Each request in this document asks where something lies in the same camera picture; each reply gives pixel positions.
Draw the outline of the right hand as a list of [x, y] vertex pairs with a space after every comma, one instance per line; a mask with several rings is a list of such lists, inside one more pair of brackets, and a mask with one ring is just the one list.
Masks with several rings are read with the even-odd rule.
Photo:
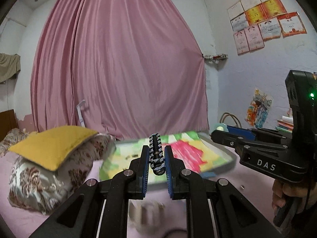
[[296, 214], [309, 215], [316, 219], [316, 184], [312, 185], [309, 193], [307, 206], [305, 207], [308, 196], [308, 188], [302, 186], [295, 186], [281, 181], [275, 180], [272, 186], [272, 208], [274, 214], [277, 214], [278, 209], [286, 205], [286, 196], [293, 197], [299, 201], [296, 206]]

